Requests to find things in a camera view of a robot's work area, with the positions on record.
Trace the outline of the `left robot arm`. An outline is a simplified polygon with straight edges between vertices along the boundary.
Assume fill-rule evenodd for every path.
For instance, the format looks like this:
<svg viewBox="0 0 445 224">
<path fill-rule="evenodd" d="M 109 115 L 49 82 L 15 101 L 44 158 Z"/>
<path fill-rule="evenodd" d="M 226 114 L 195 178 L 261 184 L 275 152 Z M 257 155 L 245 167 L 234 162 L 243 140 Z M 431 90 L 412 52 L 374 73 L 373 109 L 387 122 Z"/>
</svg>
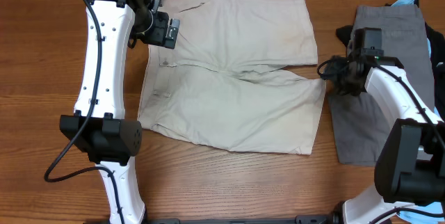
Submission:
<svg viewBox="0 0 445 224">
<path fill-rule="evenodd" d="M 127 50 L 137 42 L 174 49 L 180 22 L 161 10 L 165 0 L 83 0 L 88 40 L 83 81 L 71 115 L 59 128 L 69 146 L 87 154 L 99 172 L 110 206 L 110 223 L 146 223 L 135 158 L 142 126 L 124 108 Z"/>
</svg>

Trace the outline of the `beige shorts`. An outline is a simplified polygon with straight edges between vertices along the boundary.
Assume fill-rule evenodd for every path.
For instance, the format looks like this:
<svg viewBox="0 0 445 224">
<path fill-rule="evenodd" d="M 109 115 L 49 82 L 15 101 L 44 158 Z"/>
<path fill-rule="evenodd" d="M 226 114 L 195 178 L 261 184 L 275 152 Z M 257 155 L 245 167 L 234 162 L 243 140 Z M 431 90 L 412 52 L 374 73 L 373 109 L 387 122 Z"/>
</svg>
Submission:
<svg viewBox="0 0 445 224">
<path fill-rule="evenodd" d="M 233 152 L 312 152 L 325 82 L 305 0 L 167 0 L 174 49 L 149 47 L 138 109 L 164 136 Z"/>
</svg>

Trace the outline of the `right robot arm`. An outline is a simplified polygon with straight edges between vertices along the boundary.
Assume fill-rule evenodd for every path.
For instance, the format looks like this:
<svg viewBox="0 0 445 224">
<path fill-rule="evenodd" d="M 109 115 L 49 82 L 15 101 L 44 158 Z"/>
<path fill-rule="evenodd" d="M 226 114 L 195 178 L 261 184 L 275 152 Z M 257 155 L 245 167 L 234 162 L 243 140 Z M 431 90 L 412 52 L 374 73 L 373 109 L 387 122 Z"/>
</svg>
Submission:
<svg viewBox="0 0 445 224">
<path fill-rule="evenodd" d="M 357 29 L 347 57 L 317 69 L 340 95 L 368 93 L 391 127 L 374 170 L 374 183 L 338 206 L 332 223 L 383 223 L 400 212 L 427 216 L 421 206 L 444 203 L 444 121 L 407 80 L 403 64 L 385 56 L 382 31 Z"/>
</svg>

